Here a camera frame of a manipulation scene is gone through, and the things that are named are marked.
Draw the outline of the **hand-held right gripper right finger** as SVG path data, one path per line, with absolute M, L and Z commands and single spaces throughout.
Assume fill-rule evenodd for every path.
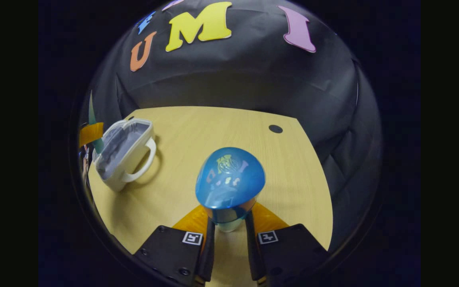
M 259 287 L 311 283 L 330 257 L 303 224 L 288 225 L 260 203 L 245 218 L 251 278 Z

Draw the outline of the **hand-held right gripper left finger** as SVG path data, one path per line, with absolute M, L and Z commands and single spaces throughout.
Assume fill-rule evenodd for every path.
M 175 287 L 204 287 L 211 281 L 215 224 L 197 206 L 173 227 L 159 225 L 133 255 L 146 270 Z

